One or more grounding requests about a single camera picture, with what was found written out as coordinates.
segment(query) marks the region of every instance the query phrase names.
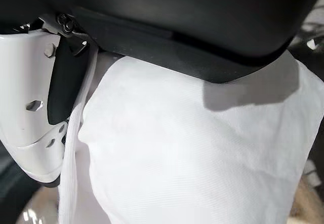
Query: white plastic panel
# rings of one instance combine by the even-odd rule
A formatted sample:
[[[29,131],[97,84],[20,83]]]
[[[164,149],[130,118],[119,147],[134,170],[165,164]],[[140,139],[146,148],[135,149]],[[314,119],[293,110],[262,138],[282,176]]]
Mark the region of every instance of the white plastic panel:
[[[67,129],[66,122],[50,125],[47,117],[55,55],[44,51],[59,41],[41,30],[0,35],[0,140],[29,176],[44,183],[60,174]]]

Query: black curved surface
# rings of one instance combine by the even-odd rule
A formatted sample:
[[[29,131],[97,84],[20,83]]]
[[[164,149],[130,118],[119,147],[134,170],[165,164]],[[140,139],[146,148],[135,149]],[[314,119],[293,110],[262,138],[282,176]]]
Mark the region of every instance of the black curved surface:
[[[78,6],[174,31],[242,56],[262,57],[278,50],[295,34],[316,0],[40,1],[41,6],[54,10]],[[35,10],[35,4],[29,4],[23,9]]]
[[[316,0],[6,1],[0,22],[69,13],[103,50],[223,83],[274,61]]]

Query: hole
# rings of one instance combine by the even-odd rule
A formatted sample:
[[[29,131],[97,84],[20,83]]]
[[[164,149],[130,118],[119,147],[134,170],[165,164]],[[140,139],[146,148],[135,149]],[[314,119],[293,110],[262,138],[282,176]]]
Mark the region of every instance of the hole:
[[[26,110],[28,111],[37,111],[43,107],[43,102],[40,100],[35,100],[26,105]]]
[[[55,139],[51,139],[50,143],[46,147],[51,147],[55,142]]]
[[[65,145],[65,141],[66,141],[66,136],[63,136],[61,142]]]
[[[62,131],[64,130],[65,125],[62,125],[61,128],[59,129],[59,133],[62,133]]]

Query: black plastic panel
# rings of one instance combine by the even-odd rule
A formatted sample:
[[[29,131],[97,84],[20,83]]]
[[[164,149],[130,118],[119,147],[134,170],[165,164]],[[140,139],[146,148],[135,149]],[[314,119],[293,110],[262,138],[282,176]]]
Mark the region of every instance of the black plastic panel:
[[[255,72],[286,49],[249,58],[172,31],[93,13],[73,10],[79,24],[103,50],[132,56],[213,83],[224,83]]]
[[[56,51],[47,103],[48,120],[52,125],[70,116],[88,66],[89,50],[75,57],[68,40],[61,37]]]

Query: white cloth cover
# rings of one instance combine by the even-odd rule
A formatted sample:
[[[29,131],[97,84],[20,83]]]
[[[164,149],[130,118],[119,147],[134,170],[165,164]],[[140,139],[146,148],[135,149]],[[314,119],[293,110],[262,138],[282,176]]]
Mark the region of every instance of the white cloth cover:
[[[78,137],[112,224],[281,224],[323,112],[323,82],[288,52],[227,84],[124,57]]]

